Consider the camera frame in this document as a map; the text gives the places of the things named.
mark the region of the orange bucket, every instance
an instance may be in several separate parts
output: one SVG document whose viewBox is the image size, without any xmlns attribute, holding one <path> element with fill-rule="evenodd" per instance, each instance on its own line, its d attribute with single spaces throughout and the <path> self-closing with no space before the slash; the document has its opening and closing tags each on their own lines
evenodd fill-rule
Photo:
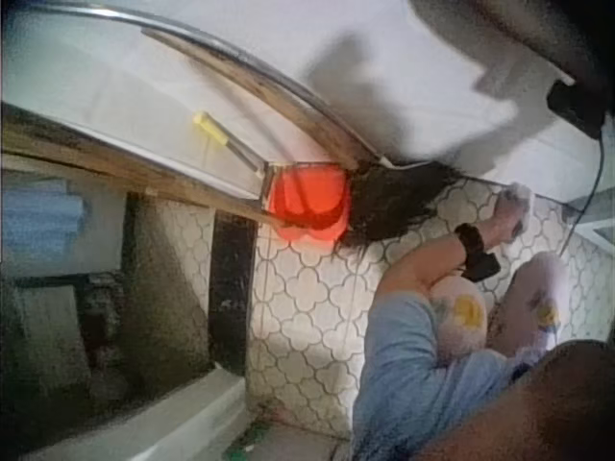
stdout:
<svg viewBox="0 0 615 461">
<path fill-rule="evenodd" d="M 344 170 L 335 165 L 310 165 L 278 174 L 271 184 L 269 211 L 296 225 L 276 229 L 285 240 L 309 234 L 336 241 L 348 227 L 350 203 Z"/>
</svg>

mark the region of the yellow handle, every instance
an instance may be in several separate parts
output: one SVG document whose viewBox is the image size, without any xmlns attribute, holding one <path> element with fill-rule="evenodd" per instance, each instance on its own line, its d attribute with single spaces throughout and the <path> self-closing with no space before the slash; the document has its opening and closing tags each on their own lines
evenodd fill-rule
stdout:
<svg viewBox="0 0 615 461">
<path fill-rule="evenodd" d="M 196 112 L 192 119 L 196 125 L 201 127 L 207 134 L 218 141 L 223 146 L 226 146 L 229 142 L 229 137 L 224 134 L 222 130 L 215 124 L 209 114 L 206 112 Z"/>
</svg>

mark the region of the leg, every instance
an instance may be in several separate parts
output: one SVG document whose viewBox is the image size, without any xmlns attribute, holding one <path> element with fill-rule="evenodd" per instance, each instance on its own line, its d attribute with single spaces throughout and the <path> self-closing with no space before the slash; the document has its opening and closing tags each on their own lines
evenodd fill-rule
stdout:
<svg viewBox="0 0 615 461">
<path fill-rule="evenodd" d="M 553 253 L 539 253 L 515 273 L 494 312 L 487 347 L 512 356 L 520 348 L 555 346 L 562 313 L 568 311 L 566 267 Z"/>
</svg>

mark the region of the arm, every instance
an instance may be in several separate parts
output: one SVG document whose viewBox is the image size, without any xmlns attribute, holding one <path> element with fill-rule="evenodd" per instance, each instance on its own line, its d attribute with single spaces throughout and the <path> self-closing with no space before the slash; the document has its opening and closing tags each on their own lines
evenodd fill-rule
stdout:
<svg viewBox="0 0 615 461">
<path fill-rule="evenodd" d="M 522 206 L 502 201 L 494 215 L 476 224 L 485 250 L 509 241 L 524 213 Z M 465 249 L 454 233 L 431 240 L 393 264 L 382 276 L 376 297 L 397 291 L 429 295 L 431 287 L 464 263 Z"/>
</svg>

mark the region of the black wristband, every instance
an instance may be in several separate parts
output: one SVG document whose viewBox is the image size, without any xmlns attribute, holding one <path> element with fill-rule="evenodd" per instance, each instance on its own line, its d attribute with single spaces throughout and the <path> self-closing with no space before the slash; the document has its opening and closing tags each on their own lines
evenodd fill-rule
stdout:
<svg viewBox="0 0 615 461">
<path fill-rule="evenodd" d="M 465 248 L 466 265 L 484 255 L 484 242 L 477 228 L 469 224 L 461 224 L 455 228 L 455 234 Z"/>
<path fill-rule="evenodd" d="M 455 234 L 465 248 L 465 271 L 462 276 L 478 282 L 500 272 L 500 263 L 495 255 L 488 255 L 480 232 L 474 226 L 462 224 L 455 228 Z"/>
</svg>

